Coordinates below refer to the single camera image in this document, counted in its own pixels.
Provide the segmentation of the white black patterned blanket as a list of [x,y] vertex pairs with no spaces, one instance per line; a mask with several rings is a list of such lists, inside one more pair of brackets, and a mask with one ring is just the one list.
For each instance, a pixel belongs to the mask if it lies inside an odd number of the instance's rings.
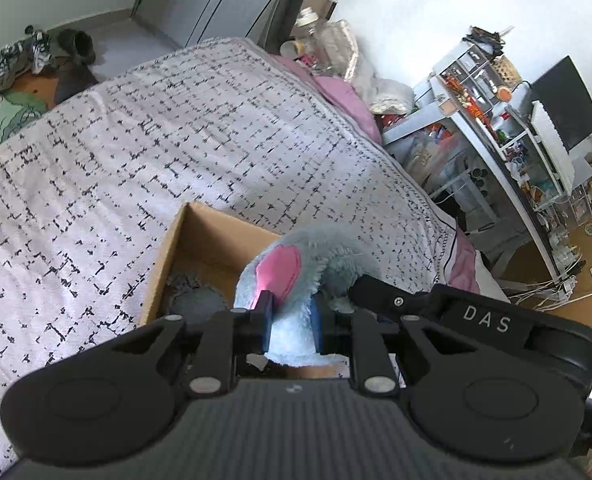
[[[355,226],[386,280],[448,281],[456,224],[309,81],[245,39],[145,63],[0,146],[0,401],[132,330],[166,229],[199,202],[275,233]],[[14,462],[0,426],[0,472]]]

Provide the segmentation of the black monitor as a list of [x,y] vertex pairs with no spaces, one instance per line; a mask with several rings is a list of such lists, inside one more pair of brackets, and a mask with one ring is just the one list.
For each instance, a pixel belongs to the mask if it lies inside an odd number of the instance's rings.
[[566,56],[531,84],[567,151],[592,135],[592,97]]

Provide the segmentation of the dark grey plush in box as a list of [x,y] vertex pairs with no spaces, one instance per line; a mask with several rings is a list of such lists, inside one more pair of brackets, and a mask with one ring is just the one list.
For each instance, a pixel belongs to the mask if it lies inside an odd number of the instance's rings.
[[178,272],[167,278],[162,296],[164,315],[180,315],[188,324],[200,324],[224,310],[223,294],[203,283],[196,273]]

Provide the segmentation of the white desk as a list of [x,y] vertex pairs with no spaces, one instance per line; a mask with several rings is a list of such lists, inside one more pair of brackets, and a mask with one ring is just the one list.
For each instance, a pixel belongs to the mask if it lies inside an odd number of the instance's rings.
[[436,124],[436,122],[444,120],[452,122],[496,179],[499,188],[502,189],[515,213],[520,217],[520,221],[524,224],[524,228],[538,249],[552,280],[559,281],[567,278],[566,269],[560,270],[556,265],[553,249],[546,232],[537,220],[534,208],[528,203],[525,193],[520,190],[517,182],[511,177],[488,129],[478,119],[471,118],[441,76],[430,76],[416,87],[416,91],[418,92],[416,104],[420,108],[384,131],[382,136],[384,148],[394,154],[394,148],[403,138]]

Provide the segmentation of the brown cardboard box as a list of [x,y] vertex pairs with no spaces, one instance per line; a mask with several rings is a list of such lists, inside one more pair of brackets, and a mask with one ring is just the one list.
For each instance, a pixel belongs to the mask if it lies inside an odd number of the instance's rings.
[[220,292],[226,306],[232,307],[240,274],[278,238],[278,234],[202,203],[182,205],[150,271],[139,324],[164,314],[162,298],[173,273],[194,276],[200,284]]

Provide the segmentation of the white keyboard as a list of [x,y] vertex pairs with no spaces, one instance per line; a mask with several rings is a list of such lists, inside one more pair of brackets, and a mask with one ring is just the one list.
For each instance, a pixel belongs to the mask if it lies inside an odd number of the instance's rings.
[[538,100],[532,102],[530,123],[548,152],[556,174],[567,195],[572,194],[575,181],[575,168],[566,150],[558,130],[542,103]]

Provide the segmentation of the grey plush toy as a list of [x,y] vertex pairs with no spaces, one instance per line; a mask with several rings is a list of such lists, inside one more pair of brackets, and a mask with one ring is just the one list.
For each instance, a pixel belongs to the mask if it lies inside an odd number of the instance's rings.
[[332,309],[350,313],[348,290],[364,274],[378,278],[381,268],[355,229],[341,223],[298,226],[245,267],[233,307],[252,310],[264,290],[274,296],[268,360],[290,367],[346,365],[340,354],[324,356],[316,349],[311,298],[320,292]]

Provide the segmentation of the desk drawer organizer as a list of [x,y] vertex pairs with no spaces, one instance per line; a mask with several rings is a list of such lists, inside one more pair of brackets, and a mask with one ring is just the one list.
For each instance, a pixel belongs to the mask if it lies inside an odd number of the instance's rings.
[[456,81],[489,120],[502,114],[522,76],[505,55],[495,58],[474,42],[462,40],[433,67],[444,84]]

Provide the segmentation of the pink bed sheet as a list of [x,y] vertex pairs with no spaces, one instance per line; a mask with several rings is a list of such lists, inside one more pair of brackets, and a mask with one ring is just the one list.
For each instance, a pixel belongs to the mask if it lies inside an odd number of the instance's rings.
[[[346,113],[370,140],[375,141],[377,145],[382,144],[373,115],[350,84],[338,77],[312,76],[304,66],[289,58],[279,55],[272,55],[272,58],[302,81],[313,86],[338,110]],[[480,292],[476,281],[476,255],[476,249],[466,239],[464,233],[460,229],[456,229],[456,262],[453,263],[449,276],[448,284],[450,286],[474,292],[474,294]]]

